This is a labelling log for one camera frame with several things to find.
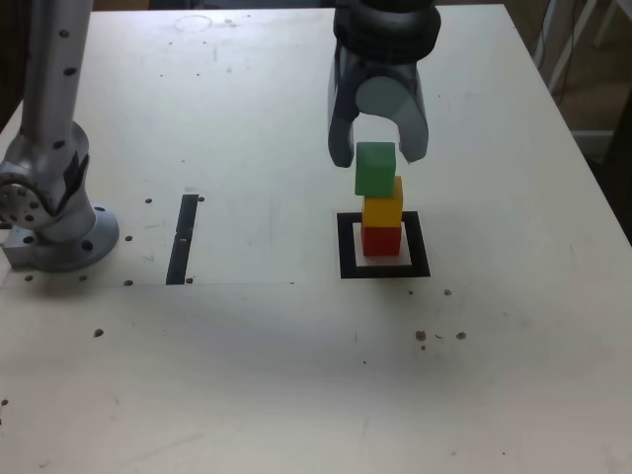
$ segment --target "stacked cubes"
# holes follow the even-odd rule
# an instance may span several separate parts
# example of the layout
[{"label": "stacked cubes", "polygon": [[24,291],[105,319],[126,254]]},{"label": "stacked cubes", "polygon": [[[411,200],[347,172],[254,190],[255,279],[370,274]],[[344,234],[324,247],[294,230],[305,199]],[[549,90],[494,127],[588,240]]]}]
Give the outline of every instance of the stacked cubes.
[{"label": "stacked cubes", "polygon": [[355,193],[362,205],[362,250],[367,257],[399,254],[404,195],[395,176],[394,143],[358,143]]}]

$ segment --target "metal robot arm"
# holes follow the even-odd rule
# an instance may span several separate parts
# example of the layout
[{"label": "metal robot arm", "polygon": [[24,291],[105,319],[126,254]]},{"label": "metal robot arm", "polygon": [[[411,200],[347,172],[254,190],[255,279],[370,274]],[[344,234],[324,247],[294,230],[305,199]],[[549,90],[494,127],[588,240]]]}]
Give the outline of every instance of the metal robot arm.
[{"label": "metal robot arm", "polygon": [[88,137],[73,121],[91,10],[91,0],[33,0],[22,126],[0,164],[14,269],[78,270],[119,238],[114,215],[86,195]]},{"label": "metal robot arm", "polygon": [[441,26],[433,0],[339,0],[329,84],[329,153],[354,160],[360,112],[394,121],[408,162],[426,156],[428,123],[417,62],[432,52]]},{"label": "metal robot arm", "polygon": [[[22,126],[0,164],[0,214],[13,223],[3,250],[16,269],[78,270],[119,238],[114,215],[86,195],[88,137],[73,121],[91,7],[33,0]],[[433,50],[439,28],[432,0],[339,0],[329,125],[337,166],[351,166],[360,112],[397,123],[409,162],[426,155],[417,61]]]}]

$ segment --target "red cube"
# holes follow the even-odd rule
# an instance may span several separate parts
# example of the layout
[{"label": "red cube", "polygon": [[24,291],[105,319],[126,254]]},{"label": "red cube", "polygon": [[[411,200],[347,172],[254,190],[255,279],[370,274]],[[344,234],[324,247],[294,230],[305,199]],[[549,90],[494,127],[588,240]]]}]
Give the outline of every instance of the red cube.
[{"label": "red cube", "polygon": [[362,251],[365,257],[393,257],[399,255],[402,226],[362,226]]}]

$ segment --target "black strip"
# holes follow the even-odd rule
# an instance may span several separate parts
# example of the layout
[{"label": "black strip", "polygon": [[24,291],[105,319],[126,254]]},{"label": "black strip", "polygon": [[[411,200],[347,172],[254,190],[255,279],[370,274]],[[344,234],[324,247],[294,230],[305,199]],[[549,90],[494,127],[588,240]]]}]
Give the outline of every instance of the black strip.
[{"label": "black strip", "polygon": [[354,242],[354,224],[357,222],[362,222],[361,212],[341,212],[338,214],[340,278],[414,278],[431,275],[422,226],[416,212],[405,211],[402,213],[411,265],[358,267]]},{"label": "black strip", "polygon": [[171,248],[169,270],[167,270],[167,284],[185,284],[197,210],[198,195],[183,195],[178,225],[176,226],[176,237]]}]

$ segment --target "black square marker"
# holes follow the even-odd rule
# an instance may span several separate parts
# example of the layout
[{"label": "black square marker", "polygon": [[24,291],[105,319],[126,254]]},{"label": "black square marker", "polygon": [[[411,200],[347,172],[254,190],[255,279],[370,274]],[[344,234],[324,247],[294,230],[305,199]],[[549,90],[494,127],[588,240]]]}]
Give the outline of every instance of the black square marker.
[{"label": "black square marker", "polygon": [[356,264],[354,224],[362,222],[362,213],[339,212],[337,218],[340,278],[414,278],[429,277],[431,275],[426,256],[426,247],[424,247],[422,226],[419,223],[419,215],[416,212],[404,211],[402,214],[411,264],[398,266],[359,267]]}]

